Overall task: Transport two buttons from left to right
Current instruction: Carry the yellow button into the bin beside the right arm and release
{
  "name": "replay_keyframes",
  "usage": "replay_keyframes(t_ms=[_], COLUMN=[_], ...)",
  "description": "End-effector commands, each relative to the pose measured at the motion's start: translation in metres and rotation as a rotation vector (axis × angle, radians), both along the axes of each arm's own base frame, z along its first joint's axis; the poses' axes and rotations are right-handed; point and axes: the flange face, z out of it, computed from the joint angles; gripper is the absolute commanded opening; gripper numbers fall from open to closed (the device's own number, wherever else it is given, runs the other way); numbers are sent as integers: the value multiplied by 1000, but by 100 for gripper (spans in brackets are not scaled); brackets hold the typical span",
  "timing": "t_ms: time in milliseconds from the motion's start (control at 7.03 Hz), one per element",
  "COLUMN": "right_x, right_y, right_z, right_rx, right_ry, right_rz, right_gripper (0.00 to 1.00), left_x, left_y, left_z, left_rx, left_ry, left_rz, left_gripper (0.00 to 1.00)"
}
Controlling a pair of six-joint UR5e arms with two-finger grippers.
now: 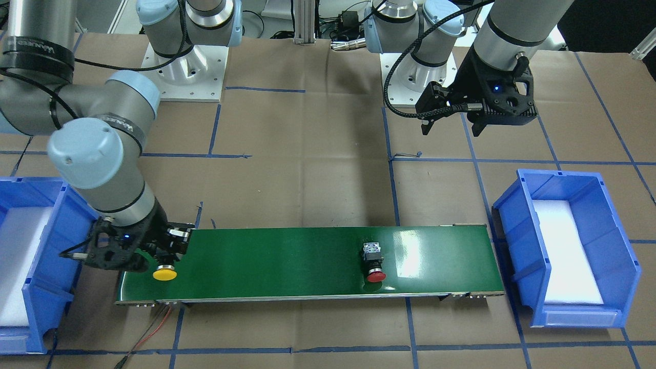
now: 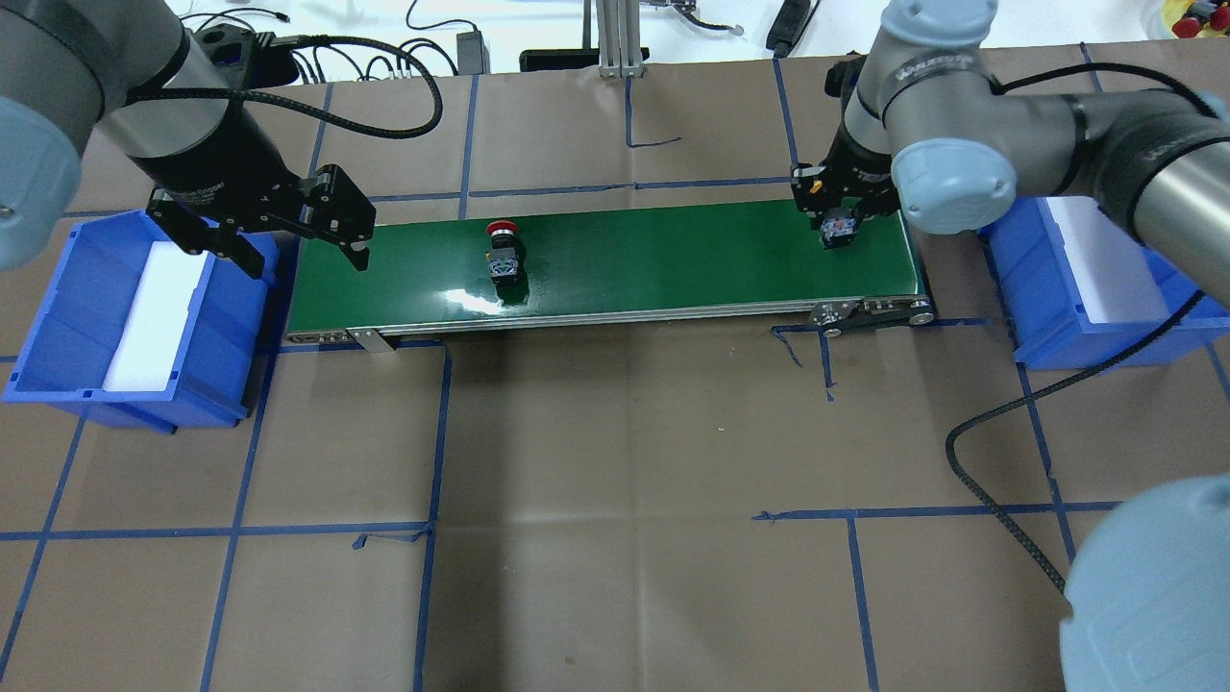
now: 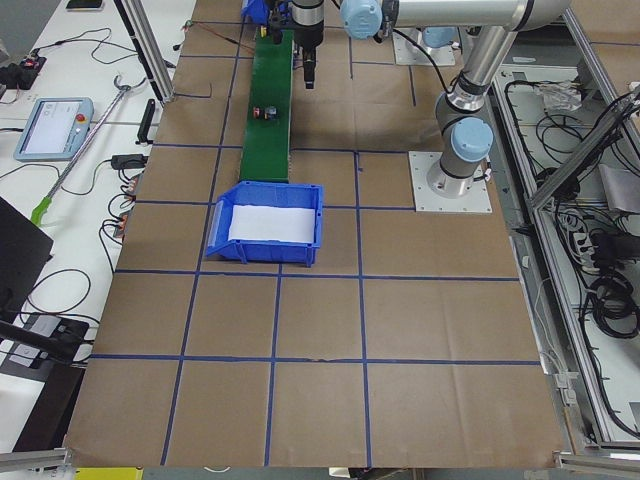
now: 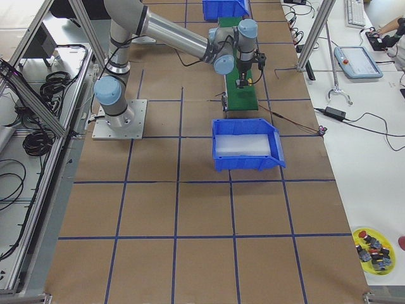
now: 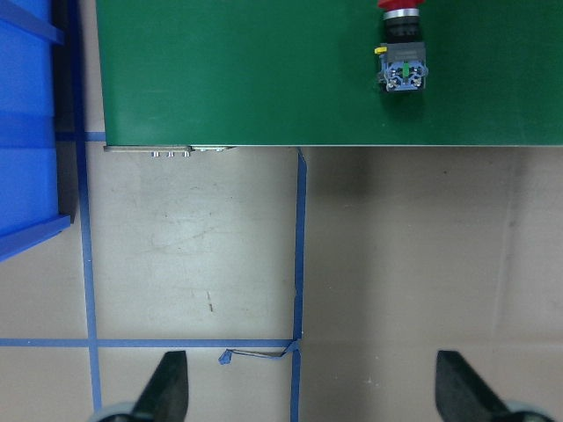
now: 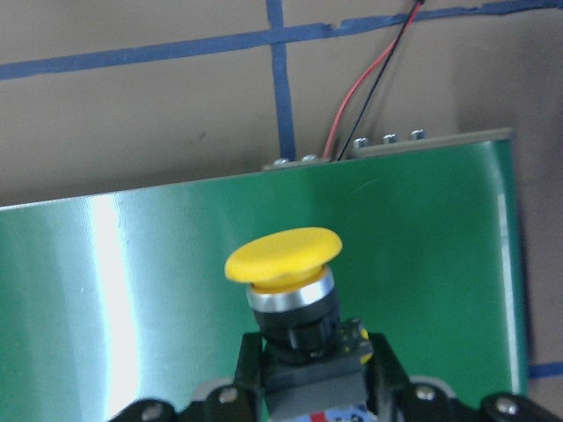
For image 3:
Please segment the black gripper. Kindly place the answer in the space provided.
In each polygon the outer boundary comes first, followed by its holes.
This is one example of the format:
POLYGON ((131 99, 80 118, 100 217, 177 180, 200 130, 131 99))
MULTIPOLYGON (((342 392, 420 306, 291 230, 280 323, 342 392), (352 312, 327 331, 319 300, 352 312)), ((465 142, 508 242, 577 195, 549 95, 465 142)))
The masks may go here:
POLYGON ((292 17, 289 0, 268 0, 268 33, 275 45, 283 41, 284 32, 292 30, 292 17))
POLYGON ((303 49, 303 75, 307 90, 315 86, 316 48, 324 38, 324 1, 293 0, 291 18, 294 40, 303 49))

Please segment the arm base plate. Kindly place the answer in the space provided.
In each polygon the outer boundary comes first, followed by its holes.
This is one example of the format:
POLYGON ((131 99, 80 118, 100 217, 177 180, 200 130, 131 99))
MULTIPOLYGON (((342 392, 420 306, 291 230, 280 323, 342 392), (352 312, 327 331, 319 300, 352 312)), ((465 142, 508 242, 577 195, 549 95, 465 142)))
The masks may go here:
POLYGON ((441 169, 441 152, 409 151, 415 210, 418 213, 490 214, 487 181, 480 166, 468 179, 441 169))
POLYGON ((454 46, 457 44, 455 27, 400 28, 393 34, 395 63, 397 65, 430 65, 425 50, 439 66, 454 66, 454 46))

